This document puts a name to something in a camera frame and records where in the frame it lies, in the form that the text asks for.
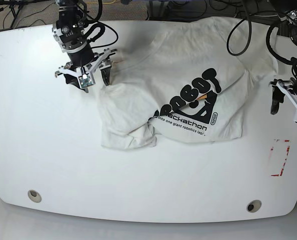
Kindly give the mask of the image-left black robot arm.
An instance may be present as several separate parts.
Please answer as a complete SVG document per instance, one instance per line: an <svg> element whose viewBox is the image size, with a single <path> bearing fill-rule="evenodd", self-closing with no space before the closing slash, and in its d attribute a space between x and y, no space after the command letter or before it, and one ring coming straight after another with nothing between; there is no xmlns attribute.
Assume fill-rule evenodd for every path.
<svg viewBox="0 0 297 240"><path fill-rule="evenodd" d="M87 3L83 0L57 0L59 17L52 27L53 38L58 43L63 53L69 57L69 61L58 68L54 76L63 75L67 85L89 92L89 87L96 84L94 74L96 70L101 73L105 86L110 85L112 68L111 56L117 50L110 49L109 44L91 46L106 29L110 29L119 39L118 33L110 26L100 22L103 12L103 2L98 1L96 17L89 15Z"/></svg>

